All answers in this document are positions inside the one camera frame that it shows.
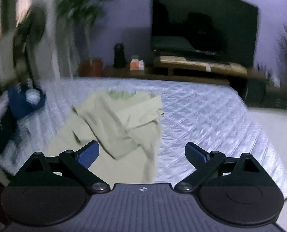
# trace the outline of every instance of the pale green cloth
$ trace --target pale green cloth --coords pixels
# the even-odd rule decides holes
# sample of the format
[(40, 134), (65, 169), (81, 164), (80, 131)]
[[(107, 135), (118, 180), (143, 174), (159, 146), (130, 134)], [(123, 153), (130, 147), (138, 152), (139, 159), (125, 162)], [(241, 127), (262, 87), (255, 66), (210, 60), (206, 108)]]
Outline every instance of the pale green cloth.
[(46, 156), (78, 150), (91, 140), (100, 155), (89, 168), (107, 182), (151, 183), (161, 139), (161, 97), (147, 92), (95, 92), (76, 106)]

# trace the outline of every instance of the white wall corner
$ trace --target white wall corner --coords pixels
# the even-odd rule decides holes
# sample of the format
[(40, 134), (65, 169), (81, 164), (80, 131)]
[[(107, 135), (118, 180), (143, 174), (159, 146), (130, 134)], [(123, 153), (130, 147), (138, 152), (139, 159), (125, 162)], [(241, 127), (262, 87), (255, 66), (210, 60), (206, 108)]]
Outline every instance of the white wall corner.
[[(55, 41), (55, 24), (56, 24), (56, 8), (55, 8), (55, 2), (54, 0), (32, 0), (32, 2), (34, 4), (42, 4), (46, 7), (46, 13), (47, 13), (47, 22), (46, 22), (46, 32), (45, 35), (43, 36), (43, 38), (47, 38), (45, 41), (50, 42), (50, 48), (45, 48), (45, 45), (40, 45), (39, 49), (37, 50), (38, 52), (40, 52), (39, 55), (36, 54), (36, 58), (37, 56), (39, 56), (39, 62), (37, 62), (37, 66), (38, 69), (41, 70), (40, 74), (41, 77), (52, 77), (54, 76), (55, 79), (60, 79), (60, 72), (59, 72), (59, 64), (58, 64), (58, 57), (57, 57), (57, 46), (56, 46), (56, 41)], [(45, 55), (51, 55), (51, 67), (50, 67), (50, 72), (49, 69), (43, 69), (41, 65), (43, 64), (42, 60), (41, 60), (41, 56), (45, 56)]]

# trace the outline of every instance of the television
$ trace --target television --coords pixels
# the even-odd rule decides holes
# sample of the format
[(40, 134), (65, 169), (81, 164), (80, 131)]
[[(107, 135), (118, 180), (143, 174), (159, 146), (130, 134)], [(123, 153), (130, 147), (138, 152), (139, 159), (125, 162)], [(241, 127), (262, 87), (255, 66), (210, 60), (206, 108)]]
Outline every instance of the television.
[(152, 49), (251, 67), (258, 15), (242, 0), (152, 0)]

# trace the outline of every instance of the white wall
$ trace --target white wall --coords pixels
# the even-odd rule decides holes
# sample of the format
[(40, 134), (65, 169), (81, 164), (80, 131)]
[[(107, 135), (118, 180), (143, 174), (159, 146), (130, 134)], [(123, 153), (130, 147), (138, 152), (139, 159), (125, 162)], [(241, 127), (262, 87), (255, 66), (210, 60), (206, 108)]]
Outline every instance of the white wall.
[[(255, 62), (266, 63), (278, 71), (278, 56), (275, 48), (277, 38), (287, 23), (287, 0), (245, 0), (260, 9), (260, 27), (257, 38)], [(91, 56), (104, 59), (112, 65), (113, 47), (124, 42), (125, 54), (138, 54), (145, 61), (152, 60), (150, 51), (151, 0), (115, 0), (108, 4), (107, 21), (102, 21), (92, 32)]]
[(53, 0), (32, 0), (47, 9), (46, 32), (35, 48), (35, 61), (39, 78), (60, 78), (55, 44), (55, 7)]

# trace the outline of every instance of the bed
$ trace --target bed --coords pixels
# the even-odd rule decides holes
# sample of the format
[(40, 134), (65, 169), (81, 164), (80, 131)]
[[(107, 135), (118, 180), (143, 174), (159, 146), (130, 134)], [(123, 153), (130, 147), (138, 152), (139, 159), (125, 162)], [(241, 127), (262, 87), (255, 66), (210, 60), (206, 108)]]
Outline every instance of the bed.
[(33, 152), (42, 151), (67, 119), (73, 105), (96, 90), (149, 91), (162, 97), (162, 140), (156, 183), (174, 186), (195, 169), (185, 158), (192, 141), (227, 156), (251, 153), (287, 198), (287, 172), (265, 132), (248, 113), (238, 94), (226, 86), (155, 80), (87, 78), (40, 81), (46, 106), (20, 120), (20, 143), (9, 142), (0, 167), (14, 175)]

